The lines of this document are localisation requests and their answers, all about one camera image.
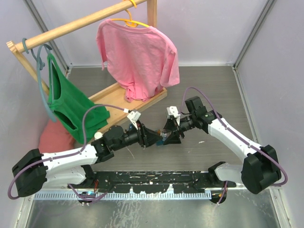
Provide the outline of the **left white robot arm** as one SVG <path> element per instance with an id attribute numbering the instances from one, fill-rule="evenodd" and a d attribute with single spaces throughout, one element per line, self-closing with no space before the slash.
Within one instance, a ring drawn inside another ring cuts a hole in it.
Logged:
<path id="1" fill-rule="evenodd" d="M 146 128 L 140 122 L 136 124 L 136 127 L 133 126 L 129 130 L 114 125 L 100 139 L 77 151 L 46 154 L 42 154 L 39 149 L 29 151 L 12 168 L 12 183 L 16 185 L 17 197 L 30 196 L 41 190 L 47 182 L 47 174 L 78 165 L 104 162 L 112 158 L 113 151 L 134 143 L 140 144 L 141 147 L 149 147 L 162 139 L 158 132 Z"/>

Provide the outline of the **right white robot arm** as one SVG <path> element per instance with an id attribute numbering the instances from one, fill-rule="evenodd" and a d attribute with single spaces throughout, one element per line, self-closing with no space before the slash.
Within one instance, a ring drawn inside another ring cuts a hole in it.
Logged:
<path id="1" fill-rule="evenodd" d="M 248 139 L 233 128 L 219 113 L 208 111 L 198 96 L 185 100 L 188 114 L 181 117 L 177 107 L 167 108 L 167 122 L 161 132 L 163 144 L 180 144 L 184 133 L 197 128 L 218 139 L 242 162 L 232 165 L 224 161 L 209 167 L 208 180 L 213 187 L 225 181 L 243 184 L 258 194 L 282 178 L 275 149 Z"/>

